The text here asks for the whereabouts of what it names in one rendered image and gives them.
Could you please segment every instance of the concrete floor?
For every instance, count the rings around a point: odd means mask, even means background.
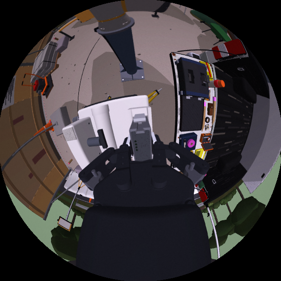
[[[121,81],[119,60],[106,40],[94,32],[98,27],[95,18],[81,23],[75,21],[64,28],[63,32],[75,38],[57,60],[59,68],[52,73],[54,87],[42,104],[45,121],[59,107],[66,106],[70,120],[77,116],[78,110],[86,105],[128,95],[149,95],[162,88],[160,95],[149,105],[152,108],[153,131],[164,144],[174,141],[175,130],[175,93],[171,52],[189,49],[210,49],[218,41],[207,26],[200,23],[191,14],[190,8],[171,4],[159,18],[153,18],[152,12],[127,12],[135,21],[132,27],[136,59],[143,60],[145,79],[128,82]],[[55,33],[60,39],[63,34]],[[204,51],[193,51],[201,54]],[[68,168],[78,165],[63,135],[56,136],[50,131],[54,144]],[[101,153],[95,147],[97,156]]]

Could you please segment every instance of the brown wooden wall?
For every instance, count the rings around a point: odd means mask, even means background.
[[[30,52],[43,49],[50,36],[51,32]],[[23,62],[34,62],[38,54],[27,56]],[[0,138],[1,165],[45,125],[40,114],[40,97],[33,87],[21,85],[25,73],[32,73],[32,66],[18,68],[15,73],[14,104],[1,112],[0,131],[5,136]],[[30,78],[26,75],[24,84],[33,85]],[[54,153],[51,145],[46,133],[42,133],[24,146],[2,172],[5,184],[13,195],[41,218],[68,172],[68,167]]]

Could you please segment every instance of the tree trunk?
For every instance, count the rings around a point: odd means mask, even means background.
[[[231,214],[231,210],[230,210],[230,207],[228,206],[228,203],[226,203],[226,205],[227,205],[227,209],[228,209],[229,213]]]
[[[214,209],[214,208],[213,208],[213,213],[214,213],[214,216],[215,216],[216,223],[218,224],[217,216],[216,216],[216,213],[215,213],[215,209]]]
[[[241,191],[240,191],[240,189],[239,189],[239,187],[238,187],[238,186],[236,186],[236,189],[237,189],[237,191],[239,192],[239,194],[240,194],[240,196],[241,196],[242,200],[244,200],[244,197],[243,197],[243,195],[242,195],[242,193],[241,193]]]
[[[75,222],[75,218],[76,218],[76,213],[74,213],[74,216],[73,216],[73,219],[72,219],[72,227],[73,227],[73,225],[74,225],[74,222]]]

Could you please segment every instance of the yellow ring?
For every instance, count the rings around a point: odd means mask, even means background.
[[[117,18],[120,18],[122,17],[123,15],[125,15],[125,13],[123,13],[122,15],[118,16],[118,17],[115,17],[115,18],[112,18],[112,19],[106,19],[106,20],[98,20],[98,22],[105,22],[105,21],[110,21],[110,20],[114,20],[114,19],[117,19]]]

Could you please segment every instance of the orange cap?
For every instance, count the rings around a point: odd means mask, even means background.
[[[218,80],[217,83],[218,83],[218,85],[219,85],[220,88],[223,88],[223,87],[225,86],[223,80]]]

